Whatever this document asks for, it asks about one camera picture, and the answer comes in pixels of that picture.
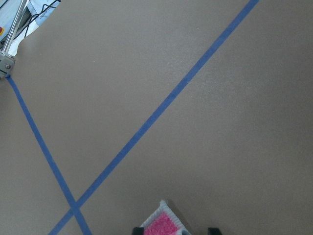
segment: metal bracket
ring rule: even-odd
[[[10,73],[13,68],[15,60],[13,56],[0,51],[0,78],[4,78],[7,73]]]

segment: pink sponge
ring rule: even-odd
[[[141,226],[145,228],[144,235],[190,235],[164,201]]]

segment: metal rod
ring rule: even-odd
[[[16,31],[18,30],[18,27],[20,25],[20,22],[21,22],[21,19],[22,19],[22,16],[24,14],[24,10],[28,4],[29,0],[22,0],[21,3],[20,3],[20,6],[16,12],[16,15],[14,17],[14,20],[12,22],[12,25],[11,25],[11,28],[8,32],[8,36],[7,36],[7,39],[3,45],[3,48],[2,48],[2,51],[5,52],[5,53],[8,53],[9,52],[9,49],[10,49],[10,46],[14,40],[14,36],[16,34]]]

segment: gray floor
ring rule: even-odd
[[[75,200],[247,2],[67,0],[20,44],[12,78]],[[161,199],[193,235],[313,234],[312,22],[310,0],[261,0],[81,207],[92,234]],[[5,80],[0,101],[0,234],[48,234],[69,205]]]

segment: blue tape line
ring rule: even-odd
[[[56,235],[61,231],[61,229],[68,223],[68,221],[72,218],[73,212],[72,210],[68,210],[66,214],[63,216],[63,218],[60,220],[59,223],[57,223],[56,226],[49,232],[48,235]]]
[[[40,148],[41,148],[41,150],[42,150],[42,152],[43,152],[43,154],[44,154],[44,156],[45,156],[45,158],[46,158],[46,160],[47,160],[47,162],[48,162],[48,164],[49,164],[49,166],[50,166],[50,168],[51,168],[51,170],[55,176],[55,178],[57,179],[57,181],[58,181],[58,183],[62,189],[62,192],[63,192],[65,198],[67,199],[67,202],[69,203],[69,205],[71,207],[70,211],[71,211],[72,216],[73,216],[73,214],[75,215],[76,220],[77,220],[83,234],[90,235],[91,231],[90,231],[82,213],[80,212],[79,207],[77,206],[77,203],[75,202],[75,199],[74,199],[72,193],[70,192],[69,187],[67,186],[65,179],[63,178],[58,166],[54,162],[54,159],[53,159],[52,155],[50,154],[50,151],[49,151],[47,145],[45,144],[45,141],[44,141],[43,137],[41,136],[30,112],[29,112],[29,110],[28,110],[28,108],[27,108],[27,106],[23,100],[23,97],[22,97],[17,85],[15,84],[15,82],[13,81],[13,79],[11,78],[10,75],[7,75],[6,79],[10,83],[11,87],[13,88],[13,91],[14,91],[14,93],[15,93],[15,95],[16,95],[19,103],[20,103],[20,106],[21,106],[25,116],[26,116],[26,119],[29,123],[29,126],[30,126],[31,130],[33,131],[33,133],[36,137],[36,140],[37,140],[37,142],[38,142],[38,144],[39,144],[39,146],[40,146]]]
[[[249,14],[259,0],[250,0],[247,5],[241,10],[236,18],[229,24],[224,32],[216,39],[212,46],[204,53],[199,61],[192,67],[188,74],[178,83],[178,85],[172,90],[172,92],[166,97],[166,99],[159,105],[159,107],[153,112],[148,120],[142,125],[142,127],[134,134],[134,136],[128,141],[128,143],[122,148],[122,150],[116,155],[116,157],[110,162],[110,164],[102,171],[102,173],[96,178],[91,186],[85,191],[85,193],[77,201],[77,206],[80,208],[90,196],[98,189],[102,182],[110,175],[110,173],[117,167],[117,165],[124,159],[129,151],[136,145],[141,137],[148,131],[148,129],[155,123],[155,121],[161,116],[161,114],[167,109],[167,107],[174,101],[174,99],[180,94],[180,92],[187,86],[187,84],[195,77],[198,71],[204,66],[204,64],[212,57],[218,48],[225,42],[235,28],[243,21],[243,19]],[[68,221],[68,214],[59,221],[56,227],[64,226]]]

